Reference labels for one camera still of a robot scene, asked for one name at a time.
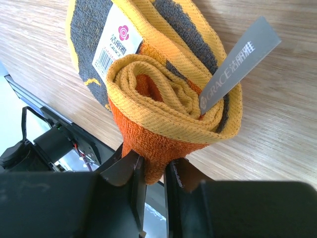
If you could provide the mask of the grey orange towel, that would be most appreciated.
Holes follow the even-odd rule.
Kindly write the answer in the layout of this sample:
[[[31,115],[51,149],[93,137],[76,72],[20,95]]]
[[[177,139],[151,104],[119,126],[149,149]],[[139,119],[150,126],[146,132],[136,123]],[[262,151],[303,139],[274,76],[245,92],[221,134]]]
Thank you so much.
[[[240,82],[281,41],[260,17],[227,54],[190,0],[71,0],[65,34],[76,71],[113,114],[122,155],[145,158],[147,184],[239,132]]]

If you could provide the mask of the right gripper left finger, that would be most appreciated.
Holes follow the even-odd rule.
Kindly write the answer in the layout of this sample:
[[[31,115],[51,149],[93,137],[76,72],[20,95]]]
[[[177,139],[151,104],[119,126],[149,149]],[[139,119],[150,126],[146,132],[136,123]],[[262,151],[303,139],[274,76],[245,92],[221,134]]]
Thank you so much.
[[[143,231],[147,185],[144,158],[134,151],[121,157],[115,152],[99,168],[105,182],[102,218],[107,238],[138,238]]]

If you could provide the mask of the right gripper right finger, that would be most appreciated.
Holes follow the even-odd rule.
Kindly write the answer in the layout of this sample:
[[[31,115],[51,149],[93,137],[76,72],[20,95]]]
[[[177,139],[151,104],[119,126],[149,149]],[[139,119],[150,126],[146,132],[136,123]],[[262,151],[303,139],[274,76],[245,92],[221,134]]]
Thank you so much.
[[[210,209],[205,185],[212,181],[187,159],[179,158],[165,168],[164,192],[169,238],[211,238]]]

